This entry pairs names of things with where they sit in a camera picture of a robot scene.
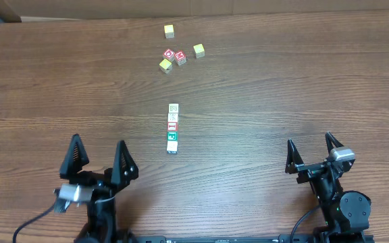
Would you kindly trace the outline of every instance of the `cardboard wall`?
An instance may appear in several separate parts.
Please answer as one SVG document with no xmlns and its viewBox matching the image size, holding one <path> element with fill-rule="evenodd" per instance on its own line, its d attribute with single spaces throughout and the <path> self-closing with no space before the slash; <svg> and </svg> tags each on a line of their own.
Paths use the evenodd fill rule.
<svg viewBox="0 0 389 243">
<path fill-rule="evenodd" d="M 389 9 L 389 0 L 0 0 L 0 16 L 66 19 Z"/>
</svg>

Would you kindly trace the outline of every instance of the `red block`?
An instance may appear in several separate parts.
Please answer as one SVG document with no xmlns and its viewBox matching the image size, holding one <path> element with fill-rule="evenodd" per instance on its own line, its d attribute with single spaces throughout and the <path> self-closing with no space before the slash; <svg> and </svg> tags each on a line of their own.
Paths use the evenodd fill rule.
<svg viewBox="0 0 389 243">
<path fill-rule="evenodd" d="M 167 123 L 168 132 L 177 132 L 178 131 L 178 122 L 168 122 Z"/>
<path fill-rule="evenodd" d="M 170 62 L 173 62 L 175 59 L 175 53 L 173 50 L 168 49 L 163 53 L 163 58 L 169 60 Z"/>
<path fill-rule="evenodd" d="M 187 62 L 186 55 L 182 51 L 175 53 L 176 63 L 182 65 Z"/>
</svg>

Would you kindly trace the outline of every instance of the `toy block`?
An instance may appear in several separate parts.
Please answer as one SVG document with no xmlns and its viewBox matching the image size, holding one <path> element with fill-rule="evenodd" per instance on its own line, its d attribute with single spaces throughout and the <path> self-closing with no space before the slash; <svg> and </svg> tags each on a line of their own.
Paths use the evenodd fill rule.
<svg viewBox="0 0 389 243">
<path fill-rule="evenodd" d="M 167 140 L 178 141 L 178 132 L 167 132 Z"/>
<path fill-rule="evenodd" d="M 168 113 L 167 122 L 178 122 L 178 113 Z"/>
<path fill-rule="evenodd" d="M 168 132 L 177 132 L 178 131 L 178 122 L 168 122 L 167 123 Z"/>
<path fill-rule="evenodd" d="M 169 153 L 169 154 L 178 153 L 178 141 L 168 141 L 167 142 L 167 153 Z"/>
<path fill-rule="evenodd" d="M 169 104 L 169 113 L 178 113 L 180 106 L 178 104 Z"/>
<path fill-rule="evenodd" d="M 170 62 L 167 59 L 163 59 L 160 63 L 160 69 L 163 71 L 165 74 L 168 74 L 170 70 L 172 70 L 172 62 Z"/>
<path fill-rule="evenodd" d="M 196 54 L 196 58 L 201 58 L 205 56 L 205 50 L 202 44 L 195 45 L 193 49 L 194 49 L 194 53 Z"/>
<path fill-rule="evenodd" d="M 182 65 L 187 62 L 186 55 L 182 51 L 175 53 L 176 63 Z"/>
<path fill-rule="evenodd" d="M 175 60 L 175 53 L 173 50 L 168 49 L 163 53 L 163 58 L 173 62 Z"/>
<path fill-rule="evenodd" d="M 166 38 L 174 38 L 175 37 L 173 25 L 170 24 L 170 25 L 165 26 L 165 35 L 166 35 Z"/>
</svg>

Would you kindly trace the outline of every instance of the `cable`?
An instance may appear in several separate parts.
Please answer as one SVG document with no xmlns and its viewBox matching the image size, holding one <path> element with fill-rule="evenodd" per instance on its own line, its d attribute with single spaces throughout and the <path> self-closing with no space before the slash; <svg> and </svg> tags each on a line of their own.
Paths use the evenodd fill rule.
<svg viewBox="0 0 389 243">
<path fill-rule="evenodd" d="M 23 229 L 28 224 L 33 223 L 37 219 L 40 219 L 41 217 L 43 217 L 46 214 L 48 214 L 50 211 L 53 210 L 53 206 L 55 206 L 55 203 L 53 203 L 52 206 L 49 209 L 47 209 L 46 211 L 42 212 L 40 215 L 36 216 L 34 219 L 30 219 L 27 222 L 23 223 L 21 226 L 19 226 L 19 228 L 13 234 L 13 243 L 16 243 L 16 238 L 18 237 L 18 234 L 19 234 L 21 229 Z"/>
<path fill-rule="evenodd" d="M 330 201 L 334 198 L 334 195 L 336 195 L 336 179 L 334 178 L 334 173 L 332 171 L 332 165 L 330 165 L 330 173 L 331 173 L 331 182 L 332 182 L 332 193 Z"/>
<path fill-rule="evenodd" d="M 294 234 L 295 234 L 295 231 L 297 229 L 297 227 L 300 225 L 301 222 L 303 222 L 305 220 L 305 218 L 307 218 L 310 214 L 314 213 L 316 210 L 318 210 L 318 208 L 320 208 L 321 205 L 317 205 L 316 207 L 314 207 L 313 209 L 311 209 L 310 211 L 308 211 L 307 213 L 305 213 L 298 221 L 297 223 L 295 223 L 295 226 L 294 228 L 292 229 L 292 232 L 290 233 L 290 237 L 289 237 L 289 242 L 290 243 L 293 243 L 293 240 L 294 240 Z"/>
<path fill-rule="evenodd" d="M 106 220 L 107 233 L 104 243 L 111 243 L 112 231 L 113 231 L 113 218 L 109 213 L 103 212 Z"/>
<path fill-rule="evenodd" d="M 332 201 L 332 199 L 334 198 L 334 195 L 336 194 L 336 180 L 334 179 L 334 174 L 333 174 L 333 171 L 332 171 L 332 166 L 330 165 L 329 166 L 329 169 L 330 169 L 330 174 L 331 174 L 331 180 L 332 180 L 332 194 L 331 194 L 331 198 L 329 199 L 329 201 Z M 314 213 L 316 210 L 318 210 L 318 208 L 320 208 L 321 205 L 317 205 L 316 207 L 314 207 L 313 209 L 311 209 L 310 211 L 308 211 L 307 213 L 305 213 L 299 220 L 298 222 L 295 224 L 294 228 L 292 229 L 292 232 L 290 233 L 290 237 L 289 237 L 289 242 L 290 243 L 293 243 L 293 240 L 294 240 L 294 234 L 296 232 L 296 229 L 298 228 L 298 226 L 300 225 L 301 222 L 303 222 L 310 214 Z"/>
<path fill-rule="evenodd" d="M 104 203 L 104 202 L 113 200 L 114 198 L 115 198 L 115 196 L 112 196 L 111 198 L 108 198 L 108 199 L 96 200 L 94 203 Z"/>
</svg>

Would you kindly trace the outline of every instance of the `wood grain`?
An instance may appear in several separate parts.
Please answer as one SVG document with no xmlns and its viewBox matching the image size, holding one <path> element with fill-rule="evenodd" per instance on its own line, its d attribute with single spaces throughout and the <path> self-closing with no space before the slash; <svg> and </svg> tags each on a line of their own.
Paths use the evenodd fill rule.
<svg viewBox="0 0 389 243">
<path fill-rule="evenodd" d="M 206 56 L 194 59 L 199 43 Z M 166 48 L 188 56 L 169 75 Z M 168 103 L 181 110 L 176 156 L 165 153 Z M 121 139 L 140 167 L 118 194 L 120 227 L 289 233 L 316 202 L 284 173 L 286 140 L 315 163 L 327 130 L 356 152 L 342 185 L 371 197 L 368 233 L 389 242 L 389 11 L 0 25 L 0 242 L 53 203 L 74 133 L 87 169 L 112 166 Z M 18 239 L 71 242 L 85 221 L 74 207 Z M 314 215 L 299 232 L 322 224 Z"/>
</svg>

